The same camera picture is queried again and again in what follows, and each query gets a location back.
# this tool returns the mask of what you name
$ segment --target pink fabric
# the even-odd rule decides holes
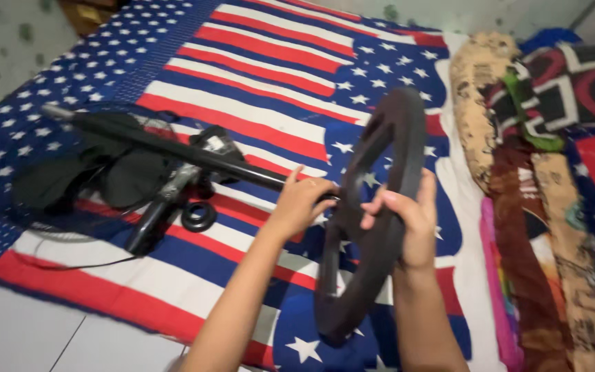
[[[492,216],[492,200],[486,197],[481,202],[479,232],[481,233],[483,255],[486,261],[492,314],[495,320],[495,336],[497,337],[501,362],[507,366],[509,372],[519,372],[522,369],[523,355],[509,325],[507,309],[504,308],[504,295],[500,287],[495,258],[492,254],[492,244],[495,242],[495,226],[492,222]]]

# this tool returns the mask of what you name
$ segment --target tiled floor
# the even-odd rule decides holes
[[[0,372],[169,372],[187,350],[131,325],[0,287]]]

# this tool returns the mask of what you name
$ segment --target bedsheet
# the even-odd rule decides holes
[[[43,103],[106,100],[176,112],[181,140],[222,125],[251,164],[284,174],[305,164],[305,177],[338,181],[376,102],[393,87],[415,86],[427,107],[426,167],[438,176],[446,310],[471,369],[502,371],[479,236],[483,195],[463,156],[447,78],[464,39],[301,0],[133,1],[0,103],[0,184],[20,159],[67,145],[70,126],[41,117]],[[391,161],[368,174],[369,190]],[[0,283],[190,343],[278,195],[243,182],[216,192],[210,230],[189,233],[175,222],[149,257],[109,267],[58,273],[18,255],[66,266],[116,261],[127,257],[119,246],[131,227],[109,241],[65,244],[0,219]],[[243,361],[288,371],[398,368],[389,281],[349,343],[319,342],[312,301],[322,222],[286,245]],[[342,288],[357,258],[354,244],[342,244]]]

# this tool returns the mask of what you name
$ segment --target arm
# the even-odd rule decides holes
[[[417,201],[381,189],[362,205],[362,228],[371,228],[385,205],[406,225],[403,256],[392,274],[401,365],[406,371],[468,371],[453,336],[435,275],[435,175],[424,169]]]
[[[307,228],[335,202],[325,200],[314,207],[323,193],[334,189],[324,179],[295,178],[293,170],[277,207],[259,230],[224,293],[208,315],[180,368],[188,371],[236,371],[254,332],[260,307],[282,247],[291,236]]]

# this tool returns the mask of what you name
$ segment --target hand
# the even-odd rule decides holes
[[[305,230],[325,209],[336,205],[334,200],[323,200],[314,206],[322,194],[336,192],[337,188],[333,182],[322,178],[307,178],[298,182],[297,176],[303,168],[304,165],[300,165],[288,176],[277,200],[277,207],[263,226],[264,230],[283,240]]]
[[[385,205],[401,216],[405,223],[403,256],[396,271],[432,271],[435,264],[435,226],[438,221],[435,207],[436,181],[433,172],[422,169],[417,201],[382,186],[370,203],[363,203],[364,217],[359,227],[373,227],[375,215]]]

